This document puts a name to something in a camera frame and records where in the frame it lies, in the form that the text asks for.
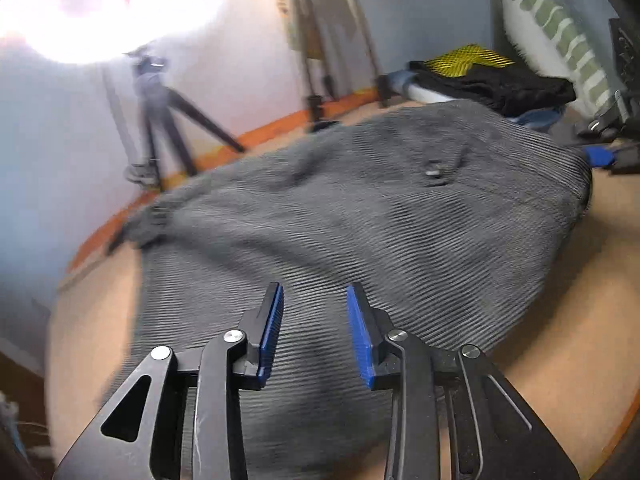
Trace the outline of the grey pants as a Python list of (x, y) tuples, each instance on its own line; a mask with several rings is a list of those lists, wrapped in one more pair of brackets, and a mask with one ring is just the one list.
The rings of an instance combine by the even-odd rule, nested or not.
[(243, 394), (253, 479), (322, 479), (387, 438), (346, 288), (439, 348), (495, 347), (584, 214), (586, 156), (455, 100), (335, 126), (201, 174), (127, 221), (142, 274), (120, 384), (155, 346), (201, 347), (284, 289), (266, 388)]

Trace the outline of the tall grey tripod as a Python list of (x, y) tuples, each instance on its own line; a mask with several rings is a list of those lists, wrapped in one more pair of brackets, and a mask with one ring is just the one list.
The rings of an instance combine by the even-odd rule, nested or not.
[(362, 39), (375, 99), (380, 107), (388, 105), (392, 90), (359, 0), (277, 0), (277, 4), (288, 44), (297, 52), (302, 68), (309, 132), (316, 133), (335, 124), (326, 116), (326, 104), (340, 99), (340, 84), (352, 83), (343, 52), (344, 41), (336, 36), (339, 24), (347, 28), (347, 38), (357, 34)]

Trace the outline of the green striped white pillow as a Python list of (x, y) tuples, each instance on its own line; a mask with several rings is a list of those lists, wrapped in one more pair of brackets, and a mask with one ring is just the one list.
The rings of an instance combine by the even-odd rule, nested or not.
[(569, 80), (576, 92), (572, 107), (596, 116), (614, 96), (604, 52), (564, 0), (501, 0), (506, 38), (539, 75)]

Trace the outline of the small black tripod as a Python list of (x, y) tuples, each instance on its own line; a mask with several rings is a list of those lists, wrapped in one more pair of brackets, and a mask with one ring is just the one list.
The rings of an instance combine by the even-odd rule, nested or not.
[(194, 103), (177, 90), (166, 86), (163, 80), (163, 73), (167, 68), (166, 58), (152, 54), (149, 46), (140, 47), (128, 53), (128, 56), (134, 60), (134, 83), (141, 108), (143, 140), (148, 152), (145, 162), (132, 166), (130, 181), (147, 190), (165, 191), (154, 129), (160, 129), (166, 134), (174, 155), (188, 177), (196, 176), (200, 172), (173, 112), (183, 114), (235, 153), (243, 154), (247, 151), (240, 141), (221, 128)]

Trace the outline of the light blue folded towel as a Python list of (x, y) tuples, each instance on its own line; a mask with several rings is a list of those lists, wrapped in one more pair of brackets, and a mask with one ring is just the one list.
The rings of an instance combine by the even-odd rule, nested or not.
[[(436, 104), (454, 100), (451, 96), (419, 86), (414, 78), (416, 76), (411, 70), (396, 70), (387, 75), (390, 90), (408, 101)], [(538, 132), (548, 132), (563, 117), (565, 111), (565, 106), (537, 108), (518, 116), (508, 116), (508, 119), (514, 124)]]

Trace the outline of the black and yellow folded garment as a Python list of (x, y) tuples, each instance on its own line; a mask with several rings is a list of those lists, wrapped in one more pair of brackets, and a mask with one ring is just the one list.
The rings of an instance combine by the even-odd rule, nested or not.
[(504, 117), (559, 108), (577, 99), (570, 80), (541, 76), (478, 44), (411, 61), (408, 70), (413, 72), (413, 82), (424, 89), (479, 102)]

